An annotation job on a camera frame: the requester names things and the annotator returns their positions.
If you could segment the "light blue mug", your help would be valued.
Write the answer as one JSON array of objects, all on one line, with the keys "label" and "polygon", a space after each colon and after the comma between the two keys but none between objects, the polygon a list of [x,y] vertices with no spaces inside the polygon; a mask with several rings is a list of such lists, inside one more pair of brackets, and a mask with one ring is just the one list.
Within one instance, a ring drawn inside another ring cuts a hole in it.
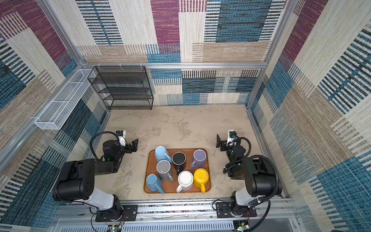
[{"label": "light blue mug", "polygon": [[155,158],[157,162],[167,160],[168,162],[172,163],[172,158],[169,156],[167,149],[163,146],[158,146],[155,149]]}]

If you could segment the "grey mug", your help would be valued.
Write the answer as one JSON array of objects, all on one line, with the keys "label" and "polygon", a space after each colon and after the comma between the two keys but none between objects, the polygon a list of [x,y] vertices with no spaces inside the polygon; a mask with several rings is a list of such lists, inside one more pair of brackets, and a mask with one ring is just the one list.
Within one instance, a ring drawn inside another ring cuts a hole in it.
[{"label": "grey mug", "polygon": [[174,182],[174,178],[172,176],[171,164],[169,161],[167,160],[159,161],[157,163],[156,170],[161,180]]}]

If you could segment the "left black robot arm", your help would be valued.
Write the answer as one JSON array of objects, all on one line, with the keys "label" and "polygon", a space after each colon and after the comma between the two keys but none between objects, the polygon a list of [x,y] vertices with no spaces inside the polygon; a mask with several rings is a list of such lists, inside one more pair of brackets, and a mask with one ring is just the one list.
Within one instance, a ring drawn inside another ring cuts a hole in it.
[{"label": "left black robot arm", "polygon": [[[115,140],[103,143],[103,156],[98,158],[93,149],[93,142],[102,134],[114,135]],[[52,190],[53,199],[57,202],[88,205],[97,210],[97,216],[107,220],[123,217],[124,209],[119,198],[95,187],[95,176],[117,173],[124,155],[136,152],[138,143],[138,139],[128,143],[122,130],[95,134],[89,142],[94,158],[64,163]]]}]

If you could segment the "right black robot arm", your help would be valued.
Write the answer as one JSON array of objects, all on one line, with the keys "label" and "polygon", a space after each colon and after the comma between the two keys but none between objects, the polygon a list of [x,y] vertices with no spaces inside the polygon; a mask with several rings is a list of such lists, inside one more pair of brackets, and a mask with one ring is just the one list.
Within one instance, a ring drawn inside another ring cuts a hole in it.
[{"label": "right black robot arm", "polygon": [[236,131],[228,132],[228,139],[216,136],[216,147],[225,151],[229,159],[223,174],[232,180],[244,180],[244,186],[232,193],[229,205],[216,204],[224,217],[256,216],[255,207],[265,200],[282,193],[282,183],[274,163],[263,155],[250,155],[249,139],[238,137]]}]

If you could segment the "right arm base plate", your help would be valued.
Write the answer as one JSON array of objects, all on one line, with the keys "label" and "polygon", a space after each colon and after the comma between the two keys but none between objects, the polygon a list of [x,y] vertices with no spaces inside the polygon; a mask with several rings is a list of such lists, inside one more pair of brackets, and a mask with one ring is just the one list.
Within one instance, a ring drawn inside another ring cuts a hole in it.
[{"label": "right arm base plate", "polygon": [[252,218],[257,216],[253,207],[233,205],[224,201],[212,203],[212,208],[216,211],[218,218]]}]

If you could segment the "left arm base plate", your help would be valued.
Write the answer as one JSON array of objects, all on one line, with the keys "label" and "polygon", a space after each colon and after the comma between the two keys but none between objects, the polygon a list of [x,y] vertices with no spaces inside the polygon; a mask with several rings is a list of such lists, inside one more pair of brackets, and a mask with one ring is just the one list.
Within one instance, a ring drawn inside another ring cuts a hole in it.
[{"label": "left arm base plate", "polygon": [[118,209],[99,211],[96,215],[96,222],[124,222],[135,221],[138,205],[121,205]]}]

